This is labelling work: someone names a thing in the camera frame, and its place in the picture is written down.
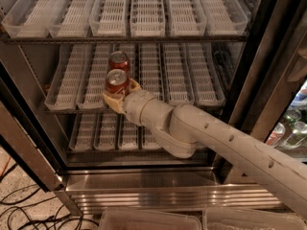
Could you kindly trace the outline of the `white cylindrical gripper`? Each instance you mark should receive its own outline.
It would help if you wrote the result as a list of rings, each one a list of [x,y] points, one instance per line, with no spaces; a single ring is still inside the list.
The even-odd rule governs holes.
[[[140,127],[154,127],[156,120],[151,113],[145,113],[143,109],[152,100],[154,94],[147,90],[141,89],[141,85],[134,79],[129,79],[129,94],[125,98],[125,93],[110,94],[103,93],[106,104],[118,114],[123,114],[135,125]]]

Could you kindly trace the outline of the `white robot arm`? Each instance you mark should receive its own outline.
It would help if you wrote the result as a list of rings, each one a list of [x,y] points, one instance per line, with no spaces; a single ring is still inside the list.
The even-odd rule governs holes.
[[[189,158],[202,143],[307,219],[307,166],[301,162],[193,105],[164,103],[133,79],[108,80],[103,97],[173,156]]]

